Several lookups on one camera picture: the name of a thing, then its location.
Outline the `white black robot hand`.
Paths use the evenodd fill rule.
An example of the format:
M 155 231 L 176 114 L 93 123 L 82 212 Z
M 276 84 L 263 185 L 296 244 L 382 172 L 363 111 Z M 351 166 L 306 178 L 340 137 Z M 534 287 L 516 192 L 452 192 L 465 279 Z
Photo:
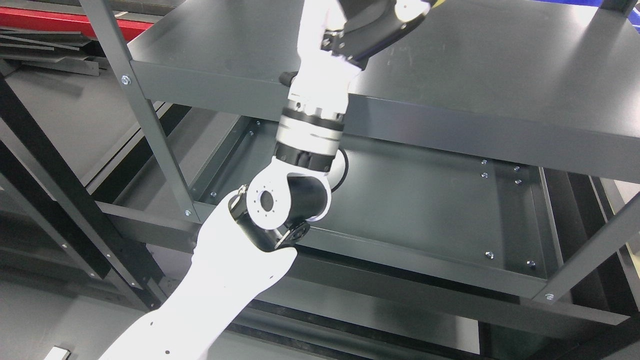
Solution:
M 300 66 L 288 107 L 341 121 L 352 81 L 368 61 L 416 29 L 439 0 L 306 0 L 297 37 Z

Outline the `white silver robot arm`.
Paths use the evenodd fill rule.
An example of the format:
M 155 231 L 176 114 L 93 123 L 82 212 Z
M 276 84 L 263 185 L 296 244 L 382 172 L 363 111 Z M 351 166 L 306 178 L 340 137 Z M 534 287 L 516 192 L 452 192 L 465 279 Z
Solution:
M 167 300 L 132 323 L 103 360 L 203 360 L 228 325 L 288 273 L 297 243 L 332 204 L 330 171 L 348 97 L 291 93 L 269 164 L 218 202 Z

